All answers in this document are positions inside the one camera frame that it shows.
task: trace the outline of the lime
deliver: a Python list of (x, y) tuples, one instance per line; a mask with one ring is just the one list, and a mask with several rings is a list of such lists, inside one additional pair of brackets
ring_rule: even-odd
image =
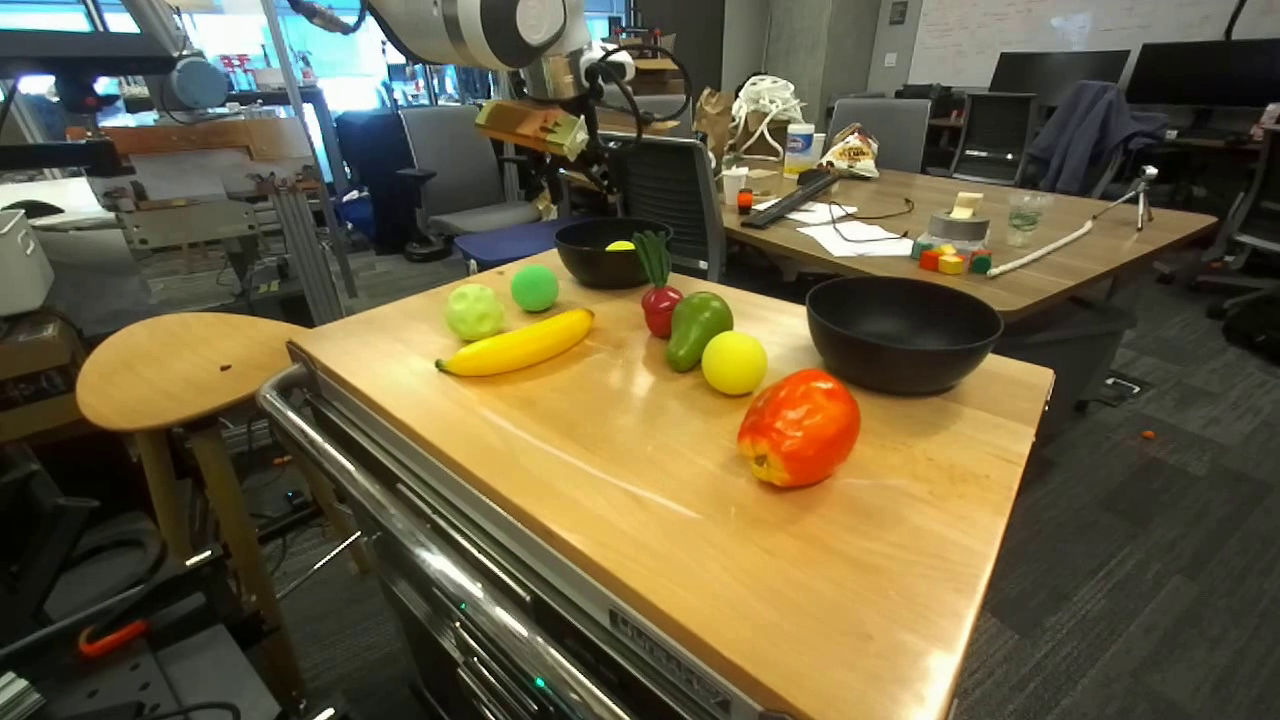
[(561, 298), (561, 275), (549, 264), (523, 264), (514, 275), (514, 298), (536, 314)]
[(767, 376), (767, 351), (749, 333), (721, 333), (705, 349), (705, 378), (724, 396), (751, 396)]
[(462, 283), (450, 290), (445, 319), (456, 340), (473, 343), (508, 327), (506, 303), (490, 283)]

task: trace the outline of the yellow banana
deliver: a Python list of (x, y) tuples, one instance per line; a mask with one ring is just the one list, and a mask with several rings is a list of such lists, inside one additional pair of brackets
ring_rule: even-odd
[(466, 343), (452, 355), (439, 355), (435, 369), (450, 376), (518, 372), (518, 369), (528, 369), (528, 364), (540, 364), (540, 358), (551, 358), (551, 355), (577, 349), (581, 340), (593, 335), (593, 327), (596, 327), (596, 311), (569, 306), (569, 311), (544, 314), (536, 325)]

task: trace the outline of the stool leg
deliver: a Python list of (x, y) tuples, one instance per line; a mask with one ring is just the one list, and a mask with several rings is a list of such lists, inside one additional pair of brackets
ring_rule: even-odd
[(158, 526), (162, 526), (170, 557), (189, 559), (198, 552), (198, 544), (194, 544), (194, 526), (189, 526), (189, 509), (176, 490), (170, 432), (140, 432), (127, 443), (131, 443), (135, 458), (144, 464)]
[[(313, 501), (318, 509), (324, 513), (324, 522), (330, 530), (340, 540), (340, 537), (354, 537), (356, 530), (356, 518), (354, 513), (338, 501), (330, 475), (322, 471), (322, 464), (303, 450), (294, 455), (313, 487)], [(365, 557), (365, 544), (354, 546), (354, 563), (356, 572), (365, 574), (368, 572), (368, 557)]]
[(189, 434), (189, 448), (202, 464), (209, 509), (212, 509), (215, 526), (227, 544), (227, 559), (242, 574), (242, 594), (259, 610), (259, 619), (268, 627), (268, 636), (259, 644), (259, 672), (272, 682), (272, 690), (281, 696), (281, 703), (298, 703), (308, 696), (303, 674), (302, 674), (294, 639), (286, 632), (286, 610), (281, 610), (268, 563), (259, 557), (255, 526), (249, 518), (242, 475), (227, 455), (227, 443), (215, 428), (198, 428)]

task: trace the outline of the black bowl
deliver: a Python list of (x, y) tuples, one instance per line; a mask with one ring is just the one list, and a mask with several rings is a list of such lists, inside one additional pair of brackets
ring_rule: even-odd
[(887, 275), (827, 278), (806, 311), (827, 372), (887, 396), (956, 386), (1005, 333), (975, 296)]
[(664, 223), (615, 216), (566, 223), (555, 250), (583, 286), (641, 286), (650, 278), (641, 250), (603, 250), (612, 239), (632, 239), (636, 233), (664, 233)]

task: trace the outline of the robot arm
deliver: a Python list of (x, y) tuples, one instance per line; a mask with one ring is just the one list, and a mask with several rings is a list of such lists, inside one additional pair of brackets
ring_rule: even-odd
[(324, 33), (356, 33), (365, 12), (406, 60), (528, 73), (536, 87), (577, 94), (577, 56), (590, 46), (583, 0), (365, 0), (356, 22), (288, 0)]

